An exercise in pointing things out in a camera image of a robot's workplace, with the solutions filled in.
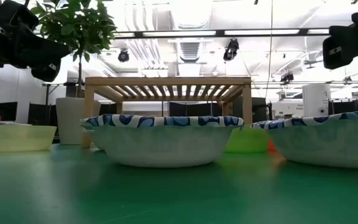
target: white pot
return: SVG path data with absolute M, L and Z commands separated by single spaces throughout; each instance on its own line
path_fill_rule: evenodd
M 83 128 L 80 126 L 80 120 L 84 118 L 84 103 L 83 98 L 56 99 L 60 144 L 82 143 Z M 94 102 L 93 109 L 93 114 L 99 115 L 100 103 L 98 101 Z

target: blue patterned rim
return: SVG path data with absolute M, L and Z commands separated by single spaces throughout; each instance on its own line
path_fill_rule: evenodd
M 315 118 L 291 118 L 283 121 L 282 120 L 261 121 L 252 124 L 251 128 L 270 130 L 270 129 L 287 128 L 291 126 L 314 126 L 314 125 L 324 124 L 327 121 L 344 120 L 344 119 L 358 120 L 358 111 L 334 114 L 330 116 L 315 117 Z
M 233 116 L 199 116 L 199 117 L 146 117 L 136 115 L 104 114 L 102 116 L 81 120 L 81 126 L 117 126 L 130 128 L 147 128 L 154 126 L 209 126 L 228 127 L 242 126 L 244 121 Z

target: ceiling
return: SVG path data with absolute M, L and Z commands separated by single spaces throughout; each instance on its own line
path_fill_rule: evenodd
M 351 0 L 114 0 L 105 1 L 110 15 L 118 26 L 118 31 L 150 30 L 148 19 L 156 30 L 172 30 L 171 11 L 179 14 L 187 22 L 200 20 L 205 9 L 210 10 L 207 29 L 283 29 L 283 28 L 327 28 L 332 25 L 348 26 L 352 23 L 351 14 L 358 12 L 358 2 Z M 143 11 L 141 18 L 137 14 Z M 234 60 L 223 60 L 224 49 L 230 38 L 204 38 L 195 65 L 183 68 L 178 56 L 179 47 L 174 40 L 157 39 L 156 43 L 165 70 L 144 70 L 144 62 L 134 55 L 127 40 L 111 42 L 111 49 L 102 52 L 98 59 L 119 77 L 138 77 L 155 73 L 160 76 L 188 76 L 186 71 L 202 76 L 245 76 L 251 75 L 255 81 L 254 96 L 267 96 L 277 100 L 281 87 L 274 81 L 286 71 L 295 75 L 294 81 L 330 81 L 343 80 L 353 75 L 358 80 L 358 58 L 345 68 L 327 70 L 322 62 L 304 65 L 305 60 L 322 60 L 314 55 L 321 55 L 322 43 L 326 37 L 241 37 L 238 38 L 239 52 Z M 137 44 L 147 47 L 148 40 L 139 40 Z M 129 49 L 129 61 L 118 61 L 121 49 Z M 269 90 L 266 84 L 270 81 Z M 302 85 L 291 85 L 285 91 L 301 92 Z M 358 85 L 352 85 L 354 92 Z

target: potted plant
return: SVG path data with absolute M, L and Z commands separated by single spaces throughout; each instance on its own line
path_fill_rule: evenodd
M 42 37 L 66 44 L 71 48 L 73 61 L 78 59 L 77 98 L 57 99 L 58 127 L 61 144 L 81 144 L 79 120 L 83 117 L 82 60 L 90 54 L 109 49 L 116 26 L 101 0 L 91 7 L 91 0 L 50 0 L 38 3 L 31 11 L 40 20 Z M 100 104 L 95 102 L 95 114 Z

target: green plastic object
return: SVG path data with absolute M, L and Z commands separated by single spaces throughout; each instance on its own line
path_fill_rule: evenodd
M 268 146 L 269 136 L 265 130 L 250 127 L 236 128 L 230 135 L 225 152 L 265 152 Z

